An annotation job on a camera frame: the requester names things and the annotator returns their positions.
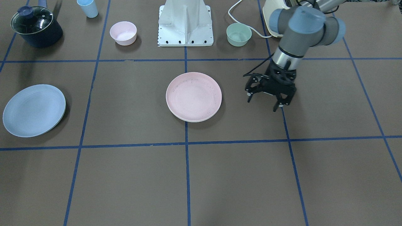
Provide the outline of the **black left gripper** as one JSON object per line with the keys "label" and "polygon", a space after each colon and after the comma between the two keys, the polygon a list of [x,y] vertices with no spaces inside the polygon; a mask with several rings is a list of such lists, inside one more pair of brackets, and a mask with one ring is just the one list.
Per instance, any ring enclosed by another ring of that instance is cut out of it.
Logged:
{"label": "black left gripper", "polygon": [[290,70],[290,61],[285,63],[284,68],[271,61],[265,73],[253,73],[263,63],[264,61],[246,73],[246,76],[250,76],[246,84],[247,103],[254,94],[264,92],[276,96],[277,101],[273,106],[273,112],[276,112],[287,101],[291,101],[296,93],[297,88],[294,84],[296,70]]}

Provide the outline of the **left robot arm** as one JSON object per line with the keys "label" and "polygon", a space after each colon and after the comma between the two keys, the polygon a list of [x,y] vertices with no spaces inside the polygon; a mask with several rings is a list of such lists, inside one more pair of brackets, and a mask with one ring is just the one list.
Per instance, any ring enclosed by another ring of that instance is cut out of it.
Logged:
{"label": "left robot arm", "polygon": [[267,61],[265,73],[252,70],[244,76],[248,102],[257,93],[275,96],[275,112],[289,105],[296,93],[297,67],[310,47],[328,46],[339,42],[345,35],[345,23],[327,15],[336,11],[343,0],[298,0],[293,7],[267,0],[263,15],[273,37],[280,37],[276,51]]}

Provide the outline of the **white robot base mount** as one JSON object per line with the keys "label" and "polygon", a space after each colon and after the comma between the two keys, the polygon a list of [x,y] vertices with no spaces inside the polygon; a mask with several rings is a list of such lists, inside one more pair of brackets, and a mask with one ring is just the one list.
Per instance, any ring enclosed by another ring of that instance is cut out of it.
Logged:
{"label": "white robot base mount", "polygon": [[159,47],[214,44],[211,8],[203,0],[167,0],[158,12]]}

